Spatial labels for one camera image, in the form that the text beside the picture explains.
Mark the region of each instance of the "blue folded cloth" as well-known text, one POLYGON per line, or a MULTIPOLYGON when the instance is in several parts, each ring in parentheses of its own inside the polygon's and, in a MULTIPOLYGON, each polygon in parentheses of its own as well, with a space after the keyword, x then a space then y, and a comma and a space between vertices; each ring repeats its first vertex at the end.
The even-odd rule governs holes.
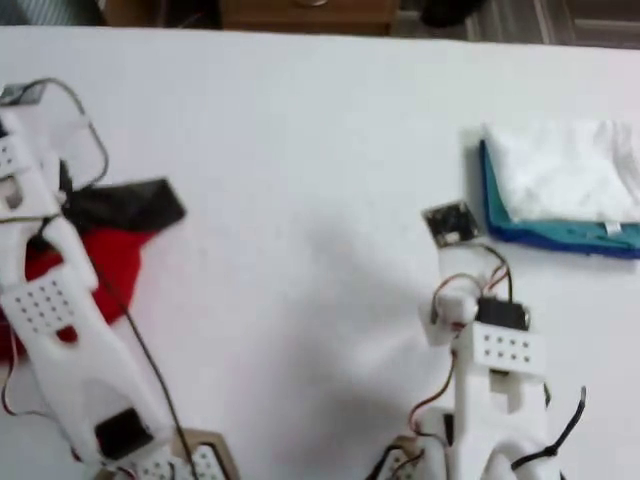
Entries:
POLYGON ((513 222, 504 208, 491 166, 489 150, 480 143, 484 185, 484 207, 489 233, 505 242, 522 243, 546 250, 598 254, 607 257, 640 258, 640 225, 624 224, 609 235, 602 223, 568 221, 513 222))

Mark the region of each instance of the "black cable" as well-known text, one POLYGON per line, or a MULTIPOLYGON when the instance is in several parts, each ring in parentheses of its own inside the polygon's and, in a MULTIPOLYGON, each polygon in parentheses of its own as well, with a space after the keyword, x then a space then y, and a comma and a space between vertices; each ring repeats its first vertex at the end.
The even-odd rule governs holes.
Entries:
POLYGON ((122 311, 124 316, 127 318, 127 321, 129 322, 129 325, 131 326, 131 330, 133 330, 133 334, 135 335, 138 343, 140 344, 140 348, 142 348, 144 356, 147 358, 147 361, 149 362, 149 365, 151 365, 151 368, 153 369, 153 372, 154 372, 156 378, 158 379, 158 383, 160 384, 160 387, 162 388, 162 393, 164 394, 164 398, 167 401, 167 405, 169 407, 169 411, 171 412, 171 418, 173 419, 173 423, 175 424, 176 432, 178 433, 178 438, 180 439, 180 443, 182 445, 184 453, 187 456, 187 461, 189 462, 189 465, 191 467, 191 472, 193 474, 193 478, 197 479, 198 478, 198 470, 197 470, 196 465, 195 465, 195 463, 193 461, 191 448, 189 448, 189 444, 187 442, 187 438, 185 437, 184 430, 182 429, 182 425, 180 424, 180 420, 178 419, 178 413, 176 412, 176 408, 175 408, 175 406, 173 404, 173 400, 171 399, 171 394, 169 393, 169 388, 167 387, 167 384, 166 384, 166 382, 164 380, 164 377, 162 376, 162 373, 160 372, 160 369, 158 368, 158 365, 156 364, 155 360, 153 359, 153 356, 151 355, 151 352, 149 351, 149 348, 147 347, 147 344, 145 343, 144 339, 142 338, 142 334, 138 330, 138 326, 137 326, 135 320, 133 319, 133 316, 129 312, 129 309, 124 304, 124 302, 122 300, 120 300, 120 296, 115 291, 115 288, 113 287, 113 285, 105 278, 105 276, 101 273, 101 271, 98 269, 98 267, 95 265, 95 263, 93 264, 93 267, 96 270, 96 272, 98 274, 98 277, 100 278, 100 283, 102 283, 102 285, 104 285, 104 287, 107 290, 107 292, 111 295, 113 300, 118 304, 118 307, 120 308, 120 310, 122 311))
POLYGON ((578 402, 578 408, 576 410, 576 413, 573 414, 573 417, 571 417, 571 420, 569 420, 569 423, 564 428, 564 430, 562 431, 558 439, 548 447, 545 447, 542 450, 540 450, 539 452, 532 453, 530 455, 525 455, 524 457, 519 458, 518 460, 516 460, 511 464, 511 470, 515 471, 518 468, 522 467, 524 464, 533 462, 534 460, 538 460, 540 458, 555 457, 556 455, 558 455, 558 450, 560 449, 562 444, 565 442, 567 437, 571 434, 573 429, 576 427, 576 425, 580 421, 580 417, 582 417, 582 412, 584 412, 584 407, 586 404, 586 398, 587 398, 587 387, 582 387, 580 391, 580 402, 578 402))
MULTIPOLYGON (((11 100, 11 105, 19 104, 22 100, 22 97, 24 97, 24 95, 32 88, 35 88, 38 85, 49 84, 56 85, 57 87, 61 88, 69 96, 78 112, 80 112, 80 115, 84 117, 87 116, 87 111, 85 110, 84 105, 82 104, 82 101, 80 100, 80 97, 75 92, 75 90, 73 90, 73 88, 71 88, 62 80, 54 77, 39 78, 27 83, 24 87, 22 87, 22 90, 16 96, 16 98, 11 100)), ((84 186, 80 187, 79 190, 85 190, 87 188, 93 187, 96 183, 100 182, 105 177, 107 171, 109 170, 109 152, 107 151, 107 147, 104 145, 102 139, 100 138, 100 135, 98 135, 98 131, 96 130, 96 127, 93 125, 93 122, 91 120, 89 120, 87 128, 89 129, 89 132, 91 132, 91 136, 95 140, 96 145, 98 146, 98 150, 100 150, 100 154, 102 155, 102 168, 93 179, 89 180, 84 186)))

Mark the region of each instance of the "orange wire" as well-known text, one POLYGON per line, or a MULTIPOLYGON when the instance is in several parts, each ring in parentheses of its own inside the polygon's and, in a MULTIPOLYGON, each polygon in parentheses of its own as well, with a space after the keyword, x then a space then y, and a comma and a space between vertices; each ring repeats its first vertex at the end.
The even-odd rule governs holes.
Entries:
POLYGON ((434 393, 433 395, 431 395, 430 397, 425 398, 424 400, 422 400, 421 402, 417 403, 412 409, 411 412, 409 412, 409 428, 411 429, 411 431, 413 433, 415 433, 416 435, 423 435, 424 433, 418 428, 418 426, 414 423, 413 421, 413 417, 415 416, 416 413, 418 413, 418 411, 429 405, 430 403, 435 402, 437 399, 439 399, 442 395, 444 395, 444 393, 447 391, 447 389, 449 388, 449 385, 451 385, 451 380, 453 379, 453 371, 454 371, 454 366, 455 366, 455 362, 456 362, 456 354, 455 352, 451 352, 451 368, 449 369, 449 374, 447 375, 447 379, 444 382, 444 385, 442 385, 442 387, 440 387, 440 390, 438 390, 436 393, 434 393))

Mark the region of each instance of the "wire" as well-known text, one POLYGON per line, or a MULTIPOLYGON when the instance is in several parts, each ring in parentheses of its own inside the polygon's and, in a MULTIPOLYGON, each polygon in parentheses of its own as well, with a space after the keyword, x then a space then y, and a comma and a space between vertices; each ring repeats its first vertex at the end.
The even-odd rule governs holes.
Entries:
POLYGON ((498 252, 495 248, 487 245, 486 243, 456 243, 453 245, 448 245, 446 247, 443 248, 467 248, 467 247, 471 247, 471 248, 482 248, 483 250, 489 252, 491 255, 493 255, 494 257, 496 257, 501 264, 503 264, 506 268, 506 274, 507 274, 507 281, 508 281, 508 285, 507 285, 507 296, 509 299, 509 302, 513 302, 513 276, 511 275, 511 267, 509 266, 509 262, 507 261, 507 259, 500 253, 498 252))
POLYGON ((455 352, 451 352, 451 368, 449 369, 449 374, 447 375, 447 379, 445 380, 444 385, 442 385, 442 387, 440 387, 440 389, 436 393, 434 393, 430 397, 427 397, 424 400, 422 400, 421 402, 419 402, 416 405, 414 405, 414 407, 411 409, 411 412, 409 412, 409 428, 416 435, 418 435, 418 436, 431 436, 431 434, 426 434, 426 433, 424 433, 424 432, 422 432, 420 430, 418 425, 416 425, 416 423, 414 422, 413 417, 416 415, 416 413, 418 413, 418 411, 421 408, 426 407, 430 403, 435 402, 442 395, 444 395, 444 393, 449 388, 449 385, 451 384, 451 380, 453 379, 453 371, 454 371, 455 363, 456 363, 456 354, 455 354, 455 352))
POLYGON ((173 423, 174 423, 174 425, 176 427, 176 432, 178 434, 178 438, 180 440, 180 443, 182 445, 184 453, 185 453, 185 455, 187 457, 187 461, 189 462, 189 466, 191 467, 191 473, 193 474, 193 478, 197 479, 197 478, 199 478, 198 477, 198 470, 197 470, 196 465, 195 465, 195 463, 193 461, 191 448, 189 447, 189 443, 187 442, 187 438, 185 437, 184 430, 182 428, 182 424, 180 423, 180 420, 178 419, 178 413, 176 412, 175 405, 173 404, 173 400, 171 399, 171 393, 169 392, 169 388, 167 387, 167 384, 166 384, 166 382, 164 380, 164 377, 163 377, 162 373, 160 372, 160 369, 158 368, 158 365, 156 364, 156 362, 155 362, 155 360, 153 358, 153 355, 151 355, 151 352, 149 351, 149 348, 147 347, 147 344, 145 343, 144 339, 142 338, 142 334, 138 330, 138 326, 137 326, 135 320, 133 319, 133 316, 129 312, 129 309, 124 304, 124 302, 120 299, 120 295, 118 294, 118 292, 116 292, 116 290, 113 287, 113 285, 111 284, 111 282, 109 282, 109 280, 107 278, 105 278, 105 276, 98 269, 98 267, 95 265, 95 263, 94 263, 93 266, 94 266, 94 268, 95 268, 95 270, 96 270, 96 272, 98 274, 100 282, 102 283, 102 285, 104 285, 105 289, 107 290, 109 295, 111 295, 113 300, 118 304, 118 307, 120 308, 120 310, 122 311, 122 313, 126 317, 127 321, 129 322, 131 330, 133 330, 133 334, 135 335, 136 340, 138 341, 138 344, 140 345, 140 348, 142 348, 142 352, 144 353, 145 357, 147 358, 147 361, 149 362, 149 365, 151 365, 151 368, 153 369, 153 372, 154 372, 156 378, 158 379, 158 383, 160 384, 160 387, 162 388, 162 393, 164 394, 164 397, 165 397, 165 399, 167 401, 167 406, 169 407, 169 411, 171 413, 171 418, 173 419, 173 423))
MULTIPOLYGON (((42 231, 51 222, 51 220, 59 216, 60 214, 49 215, 44 217, 13 217, 13 218, 6 218, 6 219, 0 220, 0 224, 41 221, 42 226, 40 228, 39 233, 42 233, 42 231)), ((46 413, 38 412, 36 410, 26 410, 24 412, 18 412, 18 411, 15 411, 13 408, 11 408, 11 403, 9 402, 9 384, 11 382, 11 378, 13 377, 13 373, 15 369, 18 367, 18 363, 19 363, 18 345, 16 342, 16 335, 11 323, 8 320, 6 320, 2 324, 9 328, 9 338, 11 340, 11 358, 9 359, 9 371, 7 372, 7 377, 5 378, 4 383, 2 385, 2 390, 0 391, 0 403, 2 403, 3 410, 8 415, 11 415, 12 417, 35 415, 35 416, 46 418, 48 420, 56 422, 56 420, 53 417, 51 417, 50 415, 47 415, 46 413)))
POLYGON ((519 458, 518 460, 516 460, 511 464, 511 470, 515 471, 518 468, 522 467, 523 465, 529 462, 533 462, 534 460, 538 460, 540 458, 555 457, 556 455, 558 455, 558 450, 560 449, 562 444, 565 442, 565 440, 569 437, 573 429, 576 428, 576 425, 580 421, 580 418, 582 417, 582 413, 584 412, 584 407, 586 405, 586 399, 587 399, 587 387, 582 387, 580 391, 580 402, 578 402, 578 408, 576 409, 576 413, 573 414, 573 417, 571 417, 571 420, 569 420, 569 423, 564 428, 564 430, 562 431, 558 439, 548 447, 545 447, 542 450, 540 450, 539 452, 532 453, 530 455, 525 455, 524 457, 519 458))
MULTIPOLYGON (((22 97, 24 97, 24 95, 32 88, 35 88, 38 85, 49 85, 49 84, 56 85, 57 87, 61 88, 69 96, 71 101, 74 103, 80 115, 87 117, 87 111, 84 108, 84 105, 82 104, 82 101, 80 100, 80 97, 75 92, 75 90, 73 90, 73 88, 71 88, 62 80, 54 77, 39 78, 37 80, 33 80, 32 82, 27 83, 24 87, 22 87, 22 90, 16 96, 16 98, 11 100, 10 104, 11 105, 19 104, 20 100, 22 100, 22 97)), ((91 136, 93 137, 93 140, 96 142, 96 145, 98 146, 98 150, 100 150, 100 154, 102 155, 102 168, 100 172, 93 179, 89 180, 89 182, 87 182, 79 190, 85 190, 87 188, 93 187, 96 183, 100 182, 105 177, 105 175, 107 174, 107 171, 109 170, 109 152, 107 151, 107 147, 104 145, 104 142, 100 138, 100 135, 98 135, 98 131, 96 130, 96 127, 93 125, 92 121, 90 120, 88 121, 87 128, 89 129, 89 132, 91 132, 91 136)))
POLYGON ((500 283, 502 283, 506 278, 507 278, 507 270, 505 268, 505 271, 502 273, 502 275, 498 276, 498 273, 500 273, 500 270, 502 270, 503 268, 505 268, 504 264, 498 265, 493 272, 491 273, 491 276, 489 277, 489 282, 487 283, 487 286, 484 287, 484 291, 486 293, 491 292, 495 287, 497 287, 500 283))
POLYGON ((7 377, 5 378, 4 384, 2 385, 2 391, 0 393, 0 400, 2 401, 3 410, 12 417, 22 417, 24 415, 35 415, 37 417, 46 418, 48 420, 55 420, 47 415, 46 413, 38 412, 36 410, 26 410, 24 412, 17 412, 13 408, 11 408, 11 404, 9 402, 9 382, 13 377, 13 373, 15 369, 18 367, 18 346, 16 343, 16 335, 13 331, 11 325, 9 325, 9 336, 11 339, 11 358, 9 359, 9 371, 7 372, 7 377))
POLYGON ((454 280, 459 280, 461 278, 466 278, 467 280, 470 280, 471 282, 473 282, 473 284, 478 287, 478 291, 480 292, 480 295, 482 295, 484 288, 482 287, 482 284, 480 283, 480 281, 474 277, 473 275, 469 274, 469 273, 456 273, 454 275, 451 275, 450 277, 445 278, 440 285, 438 285, 436 287, 436 289, 433 291, 433 296, 431 297, 431 323, 435 324, 437 319, 438 319, 438 315, 440 315, 440 312, 438 311, 438 304, 437 304, 437 299, 438 299, 438 295, 440 295, 440 292, 442 292, 442 290, 444 289, 444 287, 446 287, 447 285, 449 285, 451 282, 453 282, 454 280))
POLYGON ((424 456, 424 450, 420 450, 420 453, 418 453, 417 455, 411 458, 408 458, 404 462, 400 463, 391 473, 391 477, 390 477, 391 480, 394 480, 395 478, 397 478, 398 474, 404 467, 406 467, 407 465, 414 464, 415 462, 420 460, 423 456, 424 456))
POLYGON ((130 470, 125 467, 118 467, 118 471, 124 473, 130 480, 136 480, 138 476, 135 474, 133 470, 130 470))

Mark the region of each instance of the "wooden furniture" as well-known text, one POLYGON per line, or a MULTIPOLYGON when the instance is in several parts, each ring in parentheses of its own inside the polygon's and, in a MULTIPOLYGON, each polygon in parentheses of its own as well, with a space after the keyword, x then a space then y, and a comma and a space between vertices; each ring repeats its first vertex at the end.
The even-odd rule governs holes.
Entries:
POLYGON ((397 0, 222 0, 229 30, 388 35, 397 0))

